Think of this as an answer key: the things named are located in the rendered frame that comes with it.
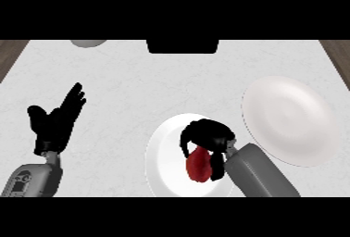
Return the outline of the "white plate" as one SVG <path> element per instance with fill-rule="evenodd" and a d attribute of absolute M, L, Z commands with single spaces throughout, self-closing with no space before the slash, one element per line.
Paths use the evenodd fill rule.
<path fill-rule="evenodd" d="M 179 147 L 181 133 L 199 114 L 179 114 L 159 126 L 145 152 L 145 175 L 154 196 L 221 197 L 231 195 L 230 176 L 219 181 L 193 181 L 187 171 L 187 158 Z"/>

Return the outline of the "pale pink plate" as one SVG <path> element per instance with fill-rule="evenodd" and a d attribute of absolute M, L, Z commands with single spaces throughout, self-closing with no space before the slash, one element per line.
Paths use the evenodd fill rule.
<path fill-rule="evenodd" d="M 243 97 L 243 117 L 255 141 L 289 164 L 315 167 L 339 153 L 342 134 L 321 95 L 283 76 L 256 80 Z"/>

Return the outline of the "red pear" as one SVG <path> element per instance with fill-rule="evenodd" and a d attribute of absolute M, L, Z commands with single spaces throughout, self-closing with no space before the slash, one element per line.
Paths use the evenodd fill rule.
<path fill-rule="evenodd" d="M 209 150 L 201 146 L 190 154 L 187 170 L 193 181 L 206 182 L 212 177 L 212 155 Z"/>

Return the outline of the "grey round object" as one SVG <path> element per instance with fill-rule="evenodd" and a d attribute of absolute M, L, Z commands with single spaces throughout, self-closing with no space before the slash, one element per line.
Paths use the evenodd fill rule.
<path fill-rule="evenodd" d="M 82 48 L 91 48 L 104 44 L 105 40 L 73 40 L 71 43 Z"/>

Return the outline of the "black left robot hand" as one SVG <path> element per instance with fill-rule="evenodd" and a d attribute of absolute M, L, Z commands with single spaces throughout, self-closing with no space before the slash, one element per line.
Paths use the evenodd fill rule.
<path fill-rule="evenodd" d="M 40 106 L 29 107 L 30 127 L 38 134 L 35 146 L 38 156 L 43 152 L 60 154 L 66 150 L 85 103 L 83 85 L 77 82 L 66 96 L 63 105 L 51 113 Z"/>

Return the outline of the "black appliance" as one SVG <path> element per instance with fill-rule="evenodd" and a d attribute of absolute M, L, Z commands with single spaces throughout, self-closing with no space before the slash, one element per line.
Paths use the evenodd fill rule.
<path fill-rule="evenodd" d="M 151 54 L 215 54 L 219 41 L 148 40 Z"/>

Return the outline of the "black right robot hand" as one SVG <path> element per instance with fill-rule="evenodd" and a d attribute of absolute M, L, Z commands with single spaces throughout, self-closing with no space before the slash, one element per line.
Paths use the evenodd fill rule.
<path fill-rule="evenodd" d="M 199 146 L 209 150 L 212 155 L 212 177 L 218 181 L 225 176 L 225 158 L 228 143 L 235 140 L 235 133 L 221 122 L 203 118 L 193 121 L 181 133 L 179 147 L 188 160 L 190 154 Z"/>

